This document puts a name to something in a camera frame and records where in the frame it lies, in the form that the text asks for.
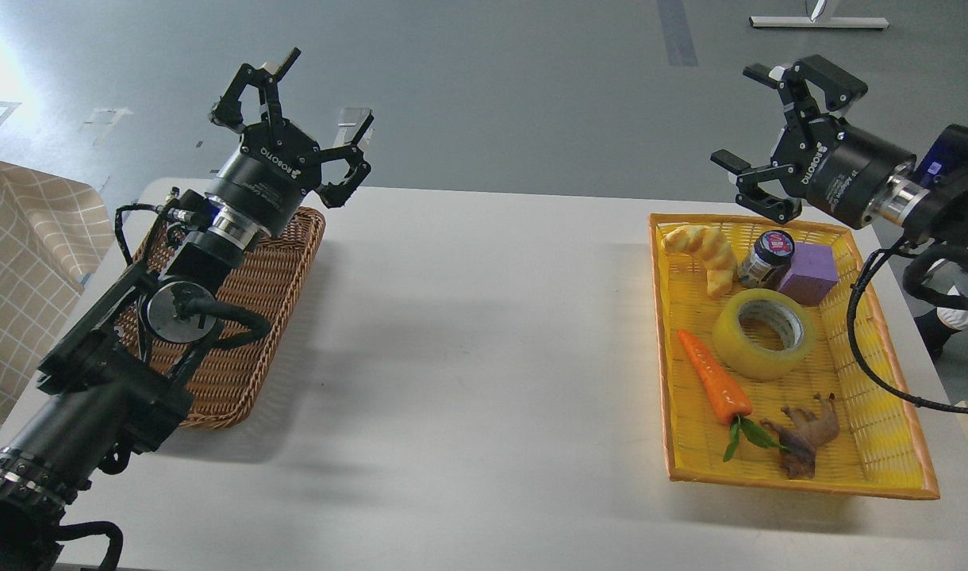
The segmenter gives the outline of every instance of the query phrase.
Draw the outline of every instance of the wicker basket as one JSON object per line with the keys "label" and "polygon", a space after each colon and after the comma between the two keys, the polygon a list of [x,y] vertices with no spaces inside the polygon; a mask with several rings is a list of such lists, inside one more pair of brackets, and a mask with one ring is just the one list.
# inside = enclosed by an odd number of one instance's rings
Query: wicker basket
{"label": "wicker basket", "polygon": [[[664,448],[671,480],[912,500],[938,499],[935,471],[912,406],[876,386],[851,355],[847,344],[847,299],[851,283],[862,267],[862,257],[849,228],[836,225],[795,221],[782,227],[798,242],[832,247],[835,257],[839,284],[818,307],[806,308],[819,332],[816,347],[783,379],[753,381],[738,373],[734,376],[755,406],[752,419],[756,422],[770,418],[791,426],[781,412],[782,406],[803,406],[818,411],[813,395],[834,393],[840,434],[819,449],[812,480],[789,480],[779,465],[775,449],[764,450],[747,442],[742,442],[730,462],[723,462],[728,430],[720,426],[710,411],[701,380],[685,357],[676,331],[687,329],[709,341],[716,316],[742,286],[736,283],[727,296],[709,300],[701,265],[691,256],[667,254],[659,246],[664,235],[680,224],[720,228],[738,260],[748,253],[760,234],[781,228],[760,217],[650,215]],[[871,288],[862,298],[855,323],[855,332],[869,365],[880,377],[906,390],[886,322]]]}
{"label": "wicker basket", "polygon": [[[279,238],[262,239],[258,248],[245,256],[244,264],[230,272],[220,288],[219,300],[262,314],[269,320],[271,332],[258,343],[230,351],[209,351],[187,383],[187,390],[194,394],[194,404],[180,426],[221,429],[248,418],[324,230],[325,218],[321,213],[302,207]],[[162,270],[175,253],[162,246],[162,242],[158,239],[153,247],[149,259],[152,270]],[[133,310],[118,319],[118,326],[124,332],[121,342],[132,353],[138,351],[135,323]],[[224,337],[244,331],[237,323],[225,323]],[[152,368],[165,372],[180,357],[184,347],[155,339]]]}

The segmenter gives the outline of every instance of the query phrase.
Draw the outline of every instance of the toy carrot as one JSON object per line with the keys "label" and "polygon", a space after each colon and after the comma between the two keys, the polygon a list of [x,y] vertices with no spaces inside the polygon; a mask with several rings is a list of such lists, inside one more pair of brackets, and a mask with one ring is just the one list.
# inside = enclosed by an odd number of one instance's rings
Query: toy carrot
{"label": "toy carrot", "polygon": [[745,391],[738,386],[734,377],[724,371],[724,367],[713,358],[709,347],[684,329],[678,329],[678,339],[681,340],[681,346],[685,348],[688,360],[692,366],[695,366],[699,378],[702,379],[702,387],[706,389],[706,397],[709,398],[710,408],[713,408],[713,415],[722,425],[731,427],[731,442],[724,451],[724,462],[734,458],[735,450],[738,449],[739,434],[745,434],[749,442],[760,448],[785,449],[770,437],[770,433],[747,418],[752,414],[752,401],[749,401]]}

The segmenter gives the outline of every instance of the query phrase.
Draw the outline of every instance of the purple foam cube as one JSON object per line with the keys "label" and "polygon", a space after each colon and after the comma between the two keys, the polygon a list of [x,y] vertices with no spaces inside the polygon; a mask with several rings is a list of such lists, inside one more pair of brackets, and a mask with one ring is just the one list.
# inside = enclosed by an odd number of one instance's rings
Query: purple foam cube
{"label": "purple foam cube", "polygon": [[798,242],[791,267],[778,282],[777,291],[803,306],[817,306],[838,280],[829,246]]}

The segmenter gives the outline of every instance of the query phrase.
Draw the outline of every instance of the clear packing tape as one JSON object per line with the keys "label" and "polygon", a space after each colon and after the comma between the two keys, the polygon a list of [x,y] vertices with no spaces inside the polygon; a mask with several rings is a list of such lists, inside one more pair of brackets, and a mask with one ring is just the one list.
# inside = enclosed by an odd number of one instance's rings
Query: clear packing tape
{"label": "clear packing tape", "polygon": [[[743,321],[758,321],[784,344],[773,350],[745,333]],[[746,289],[724,305],[713,325],[713,347],[720,360],[746,377],[779,379],[804,361],[815,346],[816,332],[805,309],[784,293]]]}

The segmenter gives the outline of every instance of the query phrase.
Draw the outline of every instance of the croissant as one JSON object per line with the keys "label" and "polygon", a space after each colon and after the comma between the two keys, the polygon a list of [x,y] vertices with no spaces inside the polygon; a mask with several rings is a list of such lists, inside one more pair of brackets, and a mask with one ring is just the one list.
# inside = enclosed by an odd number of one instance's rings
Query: croissant
{"label": "croissant", "polygon": [[706,295],[716,300],[730,292],[738,270],[738,259],[731,244],[719,228],[705,225],[683,225],[664,237],[664,250],[669,254],[684,252],[695,256],[706,268]]}

